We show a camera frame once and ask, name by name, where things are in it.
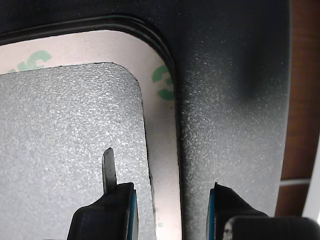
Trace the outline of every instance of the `gray foam pad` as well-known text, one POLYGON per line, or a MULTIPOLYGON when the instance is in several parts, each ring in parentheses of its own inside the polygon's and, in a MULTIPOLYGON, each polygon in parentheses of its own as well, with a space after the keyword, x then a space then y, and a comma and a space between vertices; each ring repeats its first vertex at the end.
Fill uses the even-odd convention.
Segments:
POLYGON ((0 238, 66 239, 103 194, 102 154, 137 191, 139 239, 155 239, 141 93, 113 63, 0 76, 0 238))

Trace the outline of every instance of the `blue edge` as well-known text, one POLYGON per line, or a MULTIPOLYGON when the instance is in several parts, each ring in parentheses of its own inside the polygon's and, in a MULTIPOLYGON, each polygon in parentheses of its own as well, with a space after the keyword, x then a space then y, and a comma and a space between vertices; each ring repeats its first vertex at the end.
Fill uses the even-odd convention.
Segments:
POLYGON ((130 204, 130 214, 129 214, 129 226, 128 226, 128 240, 132 240, 132 233, 134 228, 134 219, 135 219, 135 209, 137 202, 136 190, 133 191, 131 195, 131 204, 130 204))
POLYGON ((215 190, 210 192, 209 198, 209 240, 215 240, 215 190))

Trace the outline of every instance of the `black rubber seal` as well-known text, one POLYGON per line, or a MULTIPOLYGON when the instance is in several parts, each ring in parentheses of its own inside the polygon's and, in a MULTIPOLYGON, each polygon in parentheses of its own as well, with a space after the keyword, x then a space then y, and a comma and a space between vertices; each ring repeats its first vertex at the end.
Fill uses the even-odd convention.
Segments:
POLYGON ((175 64, 164 38, 152 25, 129 15, 111 14, 3 33, 0 34, 0 46, 27 40, 96 30, 119 31, 144 41, 160 55, 168 67, 172 80, 175 81, 175 64))

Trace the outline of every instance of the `wooden surface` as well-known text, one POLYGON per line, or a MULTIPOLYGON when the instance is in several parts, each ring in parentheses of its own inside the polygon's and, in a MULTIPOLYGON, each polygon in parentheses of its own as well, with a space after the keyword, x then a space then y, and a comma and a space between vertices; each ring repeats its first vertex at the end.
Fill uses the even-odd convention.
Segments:
MULTIPOLYGON (((320 0, 292 0, 291 44, 291 90, 283 180, 310 178, 316 157, 320 130, 320 0)), ((301 214, 308 187, 280 187, 276 214, 301 214), (299 193, 303 195, 303 204, 301 197, 296 198, 299 193)))

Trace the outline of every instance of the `green printed logo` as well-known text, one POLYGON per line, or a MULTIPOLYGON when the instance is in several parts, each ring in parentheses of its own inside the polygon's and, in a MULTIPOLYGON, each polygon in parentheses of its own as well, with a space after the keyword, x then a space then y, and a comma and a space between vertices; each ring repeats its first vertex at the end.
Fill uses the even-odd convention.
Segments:
MULTIPOLYGON (((26 61, 26 63, 20 62, 17 65, 17 68, 19 71, 25 71, 25 70, 32 70, 32 69, 42 69, 45 66, 44 65, 37 65, 37 61, 38 60, 42 60, 44 63, 48 60, 51 59, 51 55, 47 52, 47 51, 36 51, 33 54, 31 54, 31 56, 28 58, 28 60, 26 61)), ((9 73, 13 73, 16 70, 13 68, 9 71, 9 73)))
MULTIPOLYGON (((159 82, 160 80, 162 80, 163 75, 165 73, 169 73, 169 70, 166 65, 162 65, 162 66, 158 67, 152 74, 152 82, 156 83, 156 82, 159 82)), ((158 95, 164 100, 171 101, 171 100, 175 99, 175 95, 174 95, 173 90, 169 90, 169 88, 173 89, 173 82, 172 82, 170 74, 169 74, 168 78, 164 79, 164 81, 167 85, 167 88, 159 90, 158 95)))

